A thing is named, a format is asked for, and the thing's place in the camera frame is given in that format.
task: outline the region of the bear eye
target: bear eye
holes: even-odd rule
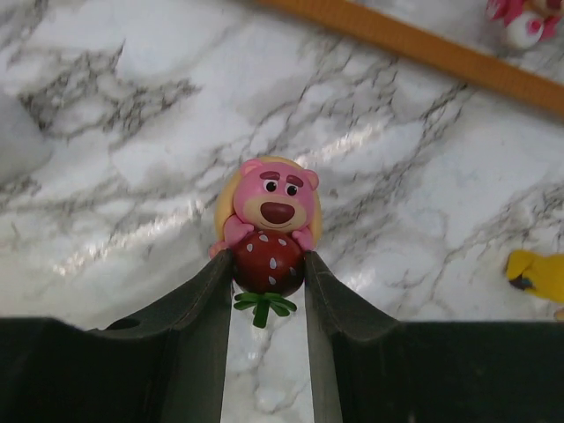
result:
[[[286,184],[286,193],[288,196],[293,197],[298,193],[298,187],[292,185],[291,183]]]
[[[264,189],[266,189],[268,192],[276,191],[277,187],[278,187],[278,182],[276,181],[272,181],[272,180],[264,181]]]

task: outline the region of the bear ear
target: bear ear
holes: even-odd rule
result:
[[[245,176],[249,172],[255,170],[256,168],[263,166],[264,163],[259,159],[251,159],[247,160],[245,163],[241,165],[241,174]]]
[[[319,186],[319,176],[313,170],[304,170],[304,172],[308,178],[309,185],[311,185],[311,189],[315,191]]]

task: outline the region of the strawberry stem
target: strawberry stem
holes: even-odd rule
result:
[[[253,319],[253,326],[264,329],[266,327],[266,321],[268,320],[268,312],[270,309],[270,300],[260,300],[255,306],[255,318]]]

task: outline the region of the bear nose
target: bear nose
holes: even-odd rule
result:
[[[288,220],[293,218],[295,213],[296,210],[288,204],[272,203],[269,201],[261,205],[261,214],[266,221],[273,223],[274,225],[286,223]]]

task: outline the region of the bear eyebrow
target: bear eyebrow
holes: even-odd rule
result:
[[[293,174],[289,174],[286,177],[286,182],[291,183],[292,185],[295,185],[296,187],[300,187],[300,188],[303,187],[303,181],[299,177],[294,176]]]
[[[261,179],[272,179],[274,181],[277,181],[278,179],[280,179],[280,174],[278,172],[269,171],[262,172],[260,175],[258,175],[258,177]]]

